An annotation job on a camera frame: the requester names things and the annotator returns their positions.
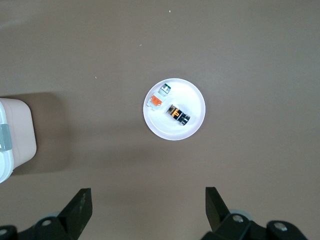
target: plastic container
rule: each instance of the plastic container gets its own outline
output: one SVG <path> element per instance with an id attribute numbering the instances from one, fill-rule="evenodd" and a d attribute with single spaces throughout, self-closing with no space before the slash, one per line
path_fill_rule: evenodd
<path id="1" fill-rule="evenodd" d="M 17 99 L 0 98 L 0 183 L 37 151 L 30 108 Z"/>

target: container lid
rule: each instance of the container lid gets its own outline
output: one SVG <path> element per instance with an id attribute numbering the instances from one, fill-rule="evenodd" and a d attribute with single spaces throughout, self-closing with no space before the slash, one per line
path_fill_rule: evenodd
<path id="1" fill-rule="evenodd" d="M 7 180 L 14 170 L 12 140 L 4 106 L 0 101 L 0 183 Z"/>
<path id="2" fill-rule="evenodd" d="M 149 107 L 149 99 L 164 84 L 170 87 L 165 100 L 156 109 Z M 175 112 L 168 113 L 171 107 L 177 112 L 176 115 Z M 143 116 L 147 126 L 154 134 L 166 140 L 176 141 L 190 137 L 202 125 L 205 114 L 206 104 L 201 92 L 191 82 L 180 78 L 158 82 L 150 89 L 143 102 Z"/>

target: brown background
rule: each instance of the brown background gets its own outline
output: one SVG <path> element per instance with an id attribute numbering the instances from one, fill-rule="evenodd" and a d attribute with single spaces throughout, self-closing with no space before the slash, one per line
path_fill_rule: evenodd
<path id="1" fill-rule="evenodd" d="M 0 185 L 0 225 L 24 230 L 91 187 L 81 240 L 198 240 L 215 186 L 258 224 L 318 239 L 319 26 L 319 1 L 0 1 L 0 96 L 30 106 L 38 146 Z M 168 78 L 206 103 L 181 141 L 143 118 Z"/>

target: screw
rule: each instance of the screw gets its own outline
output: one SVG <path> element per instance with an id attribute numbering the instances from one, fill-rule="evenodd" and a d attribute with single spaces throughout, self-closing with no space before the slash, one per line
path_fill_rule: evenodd
<path id="1" fill-rule="evenodd" d="M 288 230 L 288 228 L 286 227 L 286 225 L 284 225 L 284 224 L 281 223 L 281 222 L 276 222 L 276 223 L 274 224 L 274 226 L 275 226 L 277 229 L 281 230 L 281 231 L 287 231 L 287 230 Z"/>
<path id="2" fill-rule="evenodd" d="M 243 223 L 244 222 L 244 219 L 240 215 L 234 215 L 232 218 L 233 218 L 234 221 L 236 221 L 238 223 Z"/>
<path id="3" fill-rule="evenodd" d="M 51 224 L 51 220 L 45 220 L 41 225 L 42 226 L 48 226 Z"/>
<path id="4" fill-rule="evenodd" d="M 8 232 L 7 229 L 1 229 L 0 230 L 0 236 L 5 235 Z"/>

